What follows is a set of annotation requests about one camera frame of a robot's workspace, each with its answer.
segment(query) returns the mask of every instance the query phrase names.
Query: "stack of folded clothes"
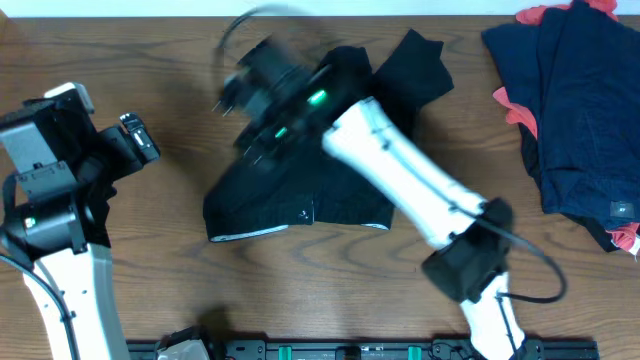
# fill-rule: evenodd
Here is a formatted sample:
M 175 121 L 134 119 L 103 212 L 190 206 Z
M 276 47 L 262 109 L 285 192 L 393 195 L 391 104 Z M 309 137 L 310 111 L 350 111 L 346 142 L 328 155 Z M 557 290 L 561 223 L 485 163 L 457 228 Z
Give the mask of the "stack of folded clothes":
M 518 123 L 545 213 L 584 225 L 605 251 L 640 249 L 640 33 L 615 1 L 521 12 L 482 34 Z

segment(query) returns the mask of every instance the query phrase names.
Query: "black cloth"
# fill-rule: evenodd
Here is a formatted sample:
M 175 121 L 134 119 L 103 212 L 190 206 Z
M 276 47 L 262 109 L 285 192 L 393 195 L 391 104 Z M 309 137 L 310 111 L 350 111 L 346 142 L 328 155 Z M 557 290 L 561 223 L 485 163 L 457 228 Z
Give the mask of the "black cloth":
M 538 140 L 533 136 L 526 126 L 518 124 L 520 135 L 522 136 L 522 161 L 524 163 L 527 174 L 533 178 L 538 189 L 540 189 L 540 162 L 538 161 Z M 602 250 L 612 252 L 618 250 L 618 247 L 611 242 L 611 234 L 604 230 L 604 227 L 594 218 L 586 216 L 576 216 L 563 213 L 569 220 L 578 225 L 584 226 L 593 239 L 600 245 Z
M 540 26 L 482 38 L 509 100 L 536 118 L 537 158 L 524 135 L 523 158 L 530 175 L 537 167 L 543 211 L 582 223 L 610 250 L 604 229 L 640 221 L 640 34 L 575 1 L 548 9 Z
M 410 30 L 373 75 L 364 48 L 338 47 L 322 63 L 346 63 L 358 75 L 370 77 L 369 95 L 410 136 L 422 106 L 453 89 L 440 60 L 442 46 Z M 299 152 L 304 155 L 296 164 L 266 175 L 234 163 L 205 197 L 203 215 L 209 238 L 314 221 L 391 228 L 394 206 L 366 179 L 320 147 Z

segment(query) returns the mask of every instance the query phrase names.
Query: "red fabric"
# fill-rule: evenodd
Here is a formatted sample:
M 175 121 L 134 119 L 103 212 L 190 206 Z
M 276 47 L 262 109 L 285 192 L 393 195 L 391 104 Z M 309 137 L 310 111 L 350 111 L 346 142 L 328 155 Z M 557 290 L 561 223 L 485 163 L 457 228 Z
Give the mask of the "red fabric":
M 613 15 L 613 10 L 615 10 L 618 6 L 616 0 L 586 1 L 592 8 L 605 12 L 607 13 L 607 15 L 609 15 L 610 18 L 618 21 L 618 18 Z M 570 5 L 555 5 L 552 7 L 566 10 L 569 8 L 569 6 Z M 516 14 L 516 20 L 521 24 L 540 25 L 542 23 L 544 12 L 548 8 L 549 6 L 541 5 L 533 7 L 531 9 L 522 10 Z M 538 126 L 536 125 L 536 118 L 526 107 L 518 104 L 512 104 L 509 101 L 507 89 L 501 87 L 500 89 L 496 90 L 496 92 L 493 93 L 493 98 L 496 99 L 502 106 L 509 109 L 507 111 L 507 124 L 521 123 L 526 126 L 529 131 L 531 131 L 536 139 L 538 138 Z M 640 227 L 640 223 L 631 223 L 625 226 L 621 226 L 616 230 L 607 232 L 611 234 L 612 241 L 616 246 L 625 251 L 629 251 L 635 244 L 638 227 Z
M 631 223 L 621 226 L 614 231 L 607 231 L 611 234 L 613 243 L 622 250 L 629 251 L 636 242 L 636 232 L 640 223 Z
M 512 104 L 507 96 L 507 89 L 501 87 L 493 93 L 493 98 L 496 99 L 502 106 L 509 108 L 507 112 L 507 124 L 522 123 L 531 131 L 533 137 L 538 139 L 538 126 L 536 125 L 536 118 L 531 111 L 526 107 L 518 104 Z
M 606 12 L 609 17 L 613 20 L 618 21 L 618 18 L 613 15 L 613 10 L 616 9 L 618 3 L 616 0 L 586 0 L 589 6 L 594 9 L 598 9 L 600 11 Z M 560 8 L 560 9 L 568 9 L 570 5 L 555 5 L 552 7 Z M 541 5 L 532 7 L 531 9 L 526 9 L 518 12 L 516 14 L 516 20 L 522 24 L 527 25 L 540 25 L 542 22 L 542 17 L 544 16 L 544 12 L 549 8 L 549 6 Z M 533 134 L 533 136 L 538 138 L 538 128 L 536 126 L 536 118 L 533 116 L 531 111 L 524 106 L 518 104 L 512 104 L 509 102 L 509 98 L 507 96 L 507 91 L 504 87 L 498 89 L 498 91 L 493 93 L 493 98 L 496 99 L 500 104 L 509 108 L 507 111 L 507 124 L 516 124 L 522 123 L 524 124 L 529 131 Z
M 592 8 L 605 12 L 607 13 L 607 15 L 609 15 L 610 18 L 612 18 L 615 21 L 618 21 L 618 17 L 613 15 L 613 10 L 615 10 L 616 7 L 618 6 L 618 3 L 616 2 L 616 0 L 586 0 L 586 1 L 589 4 L 589 6 L 591 6 Z M 554 6 L 540 5 L 540 6 L 532 7 L 531 9 L 522 10 L 519 13 L 517 13 L 516 20 L 518 20 L 518 22 L 521 24 L 540 25 L 542 23 L 542 17 L 544 16 L 544 12 L 548 8 L 554 7 L 554 8 L 566 10 L 569 8 L 569 6 L 570 5 L 561 4 L 561 5 L 554 5 Z

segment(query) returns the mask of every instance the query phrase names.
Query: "fabric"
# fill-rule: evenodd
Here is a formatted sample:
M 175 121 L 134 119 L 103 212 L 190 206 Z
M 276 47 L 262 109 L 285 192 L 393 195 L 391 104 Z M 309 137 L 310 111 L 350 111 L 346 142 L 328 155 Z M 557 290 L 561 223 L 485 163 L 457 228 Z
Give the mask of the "fabric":
M 616 9 L 618 3 L 616 0 L 586 0 L 586 3 L 589 4 L 594 9 L 600 10 L 602 12 L 607 13 L 607 15 L 615 21 L 618 21 L 618 18 L 613 14 L 613 10 Z M 567 10 L 569 9 L 569 5 L 555 5 L 553 8 Z M 516 14 L 516 20 L 521 24 L 527 25 L 540 25 L 542 23 L 542 18 L 544 16 L 544 12 L 549 8 L 549 6 L 536 6 L 530 9 L 522 10 Z M 509 102 L 509 97 L 507 95 L 507 90 L 504 87 L 501 87 L 496 92 L 493 93 L 493 98 L 496 99 L 502 106 L 509 109 L 507 112 L 507 123 L 508 124 L 516 124 L 521 123 L 529 128 L 529 131 L 533 134 L 533 136 L 538 138 L 538 127 L 535 122 L 535 117 L 524 106 L 520 106 L 518 104 L 513 104 Z
M 410 30 L 375 74 L 364 48 L 336 48 L 322 63 L 348 64 L 369 78 L 368 95 L 410 136 L 422 106 L 453 89 L 440 60 L 442 46 Z M 226 241 L 315 221 L 391 228 L 394 206 L 366 179 L 319 146 L 300 153 L 296 163 L 268 174 L 234 163 L 205 197 L 209 238 Z
M 617 3 L 615 0 L 613 1 L 587 0 L 586 2 L 592 8 L 606 12 L 607 15 L 611 17 L 613 20 L 616 20 L 616 21 L 618 20 L 617 17 L 613 15 L 613 11 L 617 7 Z M 569 8 L 569 5 L 557 5 L 554 7 L 566 10 Z M 518 14 L 516 14 L 516 20 L 521 24 L 540 25 L 540 23 L 542 22 L 544 12 L 546 11 L 547 8 L 548 6 L 538 6 L 531 9 L 522 10 Z M 533 116 L 531 111 L 529 111 L 529 109 L 527 109 L 526 107 L 511 103 L 509 101 L 509 97 L 507 95 L 507 90 L 505 87 L 502 87 L 496 90 L 493 93 L 493 97 L 502 106 L 509 109 L 507 111 L 507 118 L 506 118 L 506 121 L 508 124 L 518 124 L 518 123 L 522 124 L 529 130 L 529 132 L 533 135 L 533 137 L 535 137 L 536 139 L 538 138 L 538 126 L 537 126 L 535 117 Z M 525 163 L 527 163 L 527 161 L 531 161 L 531 156 L 532 155 L 526 156 L 523 153 L 523 157 L 525 158 Z M 536 158 L 535 163 L 537 164 L 537 153 L 534 156 Z M 625 251 L 629 251 L 633 247 L 633 244 L 636 242 L 635 232 L 637 231 L 638 225 L 640 225 L 639 223 L 631 223 L 629 225 L 624 225 L 620 228 L 617 228 L 616 230 L 605 232 L 604 228 L 601 225 L 599 225 L 594 219 L 578 218 L 578 217 L 570 216 L 568 214 L 565 214 L 565 216 L 570 217 L 571 220 L 586 227 L 589 233 L 593 236 L 593 238 L 600 244 L 600 246 L 605 251 L 615 250 L 615 247 L 612 247 L 608 241 L 609 237 L 611 237 L 611 242 L 615 246 L 621 249 L 624 249 Z
M 638 33 L 577 1 L 546 10 L 539 27 L 503 25 L 483 40 L 508 99 L 538 119 L 543 210 L 609 230 L 637 222 Z
M 600 10 L 604 13 L 607 13 L 607 15 L 610 18 L 612 18 L 615 21 L 618 21 L 618 17 L 613 15 L 613 10 L 615 10 L 616 7 L 618 7 L 618 3 L 616 0 L 585 0 L 585 2 L 589 4 L 589 6 L 591 6 L 592 8 Z M 545 6 L 545 5 L 536 6 L 531 9 L 526 9 L 518 12 L 516 14 L 516 20 L 518 20 L 518 22 L 521 24 L 540 25 L 542 23 L 542 17 L 544 16 L 544 12 L 550 7 L 567 10 L 571 6 L 564 5 L 564 4 L 554 5 L 554 6 Z
M 538 162 L 538 141 L 531 131 L 523 124 L 518 124 L 520 135 L 522 136 L 522 144 L 520 151 L 522 153 L 522 161 L 524 163 L 527 174 L 533 178 L 538 188 L 540 188 L 540 163 Z M 586 216 L 576 216 L 572 214 L 562 214 L 576 224 L 582 225 L 591 237 L 606 252 L 618 250 L 618 246 L 614 244 L 611 234 L 604 230 L 604 227 L 594 218 Z

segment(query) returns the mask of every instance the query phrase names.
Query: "wooden table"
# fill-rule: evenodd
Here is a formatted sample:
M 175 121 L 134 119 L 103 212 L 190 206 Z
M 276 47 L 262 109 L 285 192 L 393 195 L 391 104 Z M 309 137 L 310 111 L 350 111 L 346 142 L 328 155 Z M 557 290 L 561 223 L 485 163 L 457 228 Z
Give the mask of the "wooden table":
M 623 18 L 640 28 L 640 19 Z M 0 45 L 0 112 L 15 110 L 66 81 L 86 85 L 99 129 L 136 111 L 162 159 L 116 183 L 107 223 L 116 300 L 127 338 L 157 339 L 204 322 L 216 332 L 274 338 L 422 338 L 465 334 L 458 305 L 419 270 L 431 253 L 396 214 L 393 230 L 316 223 L 258 238 L 211 244 L 202 199 L 233 159 L 240 115 L 210 110 L 221 78 L 282 19 L 239 30 L 223 70 L 211 50 L 230 19 L 32 19 L 10 23 Z M 365 46 L 374 67 L 412 27 L 445 41 L 443 60 L 456 88 L 422 110 L 416 139 L 444 169 L 487 198 L 507 199 L 516 231 L 564 267 L 561 303 L 516 303 L 526 332 L 595 338 L 605 359 L 640 357 L 635 305 L 640 267 L 629 254 L 605 254 L 561 216 L 543 216 L 520 158 L 520 136 L 491 97 L 501 83 L 480 32 L 512 17 L 325 18 L 337 44 Z M 301 39 L 313 39 L 314 29 Z M 6 153 L 0 175 L 12 169 Z M 550 295 L 557 280 L 523 252 L 510 255 L 511 288 Z M 22 277 L 0 266 L 0 359 L 47 359 L 40 315 Z

